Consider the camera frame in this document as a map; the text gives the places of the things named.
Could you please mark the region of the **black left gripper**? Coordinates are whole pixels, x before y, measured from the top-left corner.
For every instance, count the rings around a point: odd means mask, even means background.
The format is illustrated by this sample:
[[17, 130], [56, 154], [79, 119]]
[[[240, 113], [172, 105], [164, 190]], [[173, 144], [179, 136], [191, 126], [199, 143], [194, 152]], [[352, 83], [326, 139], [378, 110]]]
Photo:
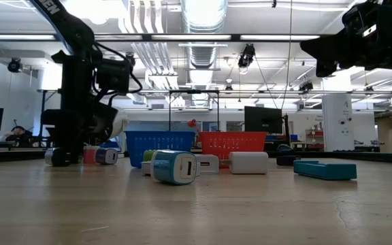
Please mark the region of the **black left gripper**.
[[96, 125], [91, 94], [93, 70], [90, 64], [64, 64], [58, 90], [60, 107], [45, 110], [41, 117], [50, 137], [54, 138], [54, 146], [68, 151], [70, 164], [79, 162], [80, 138], [88, 137]]

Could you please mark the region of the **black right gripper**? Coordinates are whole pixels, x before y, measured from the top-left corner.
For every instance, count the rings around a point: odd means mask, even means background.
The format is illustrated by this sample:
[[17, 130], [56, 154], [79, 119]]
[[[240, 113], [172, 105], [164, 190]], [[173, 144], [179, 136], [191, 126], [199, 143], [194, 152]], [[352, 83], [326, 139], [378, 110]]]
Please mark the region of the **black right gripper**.
[[332, 76], [338, 68], [361, 66], [360, 60], [377, 40], [378, 11], [386, 1], [364, 1], [353, 5], [341, 17], [343, 28], [336, 34], [300, 42], [301, 49], [316, 59], [316, 75]]

